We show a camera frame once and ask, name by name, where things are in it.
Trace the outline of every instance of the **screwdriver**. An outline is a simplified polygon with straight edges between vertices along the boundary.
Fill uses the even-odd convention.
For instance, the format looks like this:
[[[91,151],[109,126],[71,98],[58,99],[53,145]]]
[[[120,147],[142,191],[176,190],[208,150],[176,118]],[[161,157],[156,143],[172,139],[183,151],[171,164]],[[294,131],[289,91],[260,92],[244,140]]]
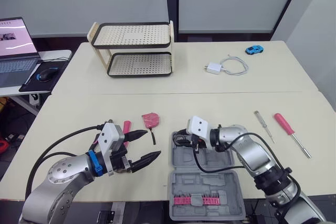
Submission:
[[[297,137],[294,135],[294,130],[290,127],[290,125],[287,123],[286,119],[280,114],[276,113],[274,115],[275,120],[280,124],[280,126],[287,132],[288,135],[290,135],[295,142],[300,146],[303,153],[307,156],[307,158],[311,158],[311,155],[309,152],[304,148],[304,146],[301,144],[301,142],[297,139]]]
[[[265,123],[264,119],[261,117],[259,111],[255,111],[254,115],[256,115],[258,121],[261,123],[262,127],[265,129],[265,131],[267,132],[267,134],[269,135],[269,137],[272,139],[273,143],[275,143],[271,132],[268,130],[267,124]]]

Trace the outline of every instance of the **red handle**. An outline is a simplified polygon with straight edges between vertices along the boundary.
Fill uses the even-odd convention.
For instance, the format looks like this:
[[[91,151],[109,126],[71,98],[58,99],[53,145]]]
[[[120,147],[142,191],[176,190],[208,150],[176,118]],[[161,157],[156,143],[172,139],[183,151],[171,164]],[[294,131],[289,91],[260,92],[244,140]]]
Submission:
[[[129,133],[131,131],[131,121],[124,121],[124,128],[122,129],[122,133]],[[124,146],[127,148],[129,142],[125,142]]]
[[[122,130],[122,132],[125,133],[129,133],[131,131],[131,121],[124,121],[124,128]]]
[[[274,118],[275,120],[277,120],[280,126],[287,132],[288,135],[291,135],[294,133],[294,130],[290,127],[286,119],[280,113],[276,113],[274,115]]]

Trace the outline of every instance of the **robotic arm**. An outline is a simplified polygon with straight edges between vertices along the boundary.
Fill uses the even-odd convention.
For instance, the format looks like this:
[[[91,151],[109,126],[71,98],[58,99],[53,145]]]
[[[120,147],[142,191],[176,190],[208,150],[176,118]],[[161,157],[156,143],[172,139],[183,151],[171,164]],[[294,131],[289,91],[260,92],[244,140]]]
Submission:
[[[186,132],[192,136],[192,145],[196,150],[203,146],[221,152],[230,146],[254,178],[256,187],[263,190],[266,199],[273,207],[277,208],[276,218],[283,218],[281,214],[290,206],[284,217],[289,224],[304,222],[315,224],[325,221],[321,211],[300,191],[299,185],[289,175],[290,168],[283,169],[281,164],[274,160],[274,157],[250,138],[249,134],[253,135],[254,133],[247,133],[247,130],[241,125],[230,127],[219,125],[217,129],[214,129],[208,122],[197,116],[188,121]]]
[[[123,134],[121,127],[109,121],[98,135],[100,152],[67,157],[56,162],[47,177],[26,199],[19,223],[63,223],[77,192],[95,177],[114,172],[136,172],[153,162],[161,153],[152,152],[131,162],[125,156],[124,142],[140,138],[147,131]]]

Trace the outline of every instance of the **laptop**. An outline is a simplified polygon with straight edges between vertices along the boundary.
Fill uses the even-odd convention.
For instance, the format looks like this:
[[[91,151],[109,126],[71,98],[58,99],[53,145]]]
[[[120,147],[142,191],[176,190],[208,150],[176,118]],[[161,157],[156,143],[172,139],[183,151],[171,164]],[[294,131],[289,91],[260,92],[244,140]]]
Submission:
[[[24,84],[39,59],[23,19],[0,19],[0,87]]]

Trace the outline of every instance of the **white table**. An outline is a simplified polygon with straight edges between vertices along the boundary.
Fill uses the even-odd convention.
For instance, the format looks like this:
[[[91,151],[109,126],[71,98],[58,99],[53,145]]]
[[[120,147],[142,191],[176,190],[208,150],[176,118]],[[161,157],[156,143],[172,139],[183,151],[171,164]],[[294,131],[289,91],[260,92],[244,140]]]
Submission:
[[[40,57],[42,60],[53,60],[62,58],[64,59],[70,59],[72,53],[70,50],[55,50],[55,51],[44,51],[39,52]],[[40,64],[37,64],[35,69],[31,72],[31,75],[36,71],[36,69],[39,67]],[[4,87],[0,88],[0,97],[10,97],[12,100],[20,104],[22,107],[24,107],[26,110],[31,112],[34,115],[37,115],[38,109],[34,106],[32,106],[29,102],[27,102],[25,99],[22,99],[20,95],[25,94],[41,94],[41,93],[48,93],[50,91],[27,91],[27,92],[20,92],[19,89],[21,86],[13,86],[13,87]]]
[[[261,44],[265,51],[249,56],[245,49]],[[175,43],[175,72],[169,77],[112,78],[89,43],[82,43],[53,90],[53,94],[156,94],[317,91],[283,41]],[[204,70],[227,54],[249,65],[243,76],[215,75]],[[233,70],[237,62],[226,62]]]
[[[273,144],[253,112],[259,110],[274,136]],[[198,115],[216,126],[241,124],[260,134],[270,144],[284,167],[307,195],[335,194],[335,112],[320,92],[269,92],[240,94],[141,94],[141,95],[51,95],[36,117],[26,138],[0,182],[1,199],[24,199],[28,174],[43,150],[55,140],[75,130],[113,119],[132,122],[132,130],[143,129],[141,115],[156,112],[161,123],[154,129],[156,145],[150,134],[129,145],[128,158],[161,150],[148,167],[134,174],[104,175],[86,186],[76,201],[167,200],[173,131],[186,127],[187,120]],[[297,144],[272,118],[281,113],[296,131],[296,136],[311,153],[307,159]],[[66,140],[53,151],[82,154],[97,131]],[[61,157],[46,161],[36,174],[33,188],[45,178],[48,168]],[[263,197],[244,169],[237,169],[244,198]]]

